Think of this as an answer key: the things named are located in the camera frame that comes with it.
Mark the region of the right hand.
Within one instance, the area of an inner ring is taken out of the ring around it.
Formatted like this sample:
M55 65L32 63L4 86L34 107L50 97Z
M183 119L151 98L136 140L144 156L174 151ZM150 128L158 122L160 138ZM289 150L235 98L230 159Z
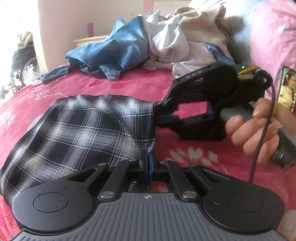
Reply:
M253 157L266 124L271 101L260 98L250 105L254 108L253 118L245 122L242 116L233 116L225 124L225 131L234 145L241 146L247 156ZM278 129L281 126L295 135L295 117L283 105L276 103L273 109L273 122L268 126L262 148L258 154L257 163L259 165L267 166L270 157L276 151L280 141Z

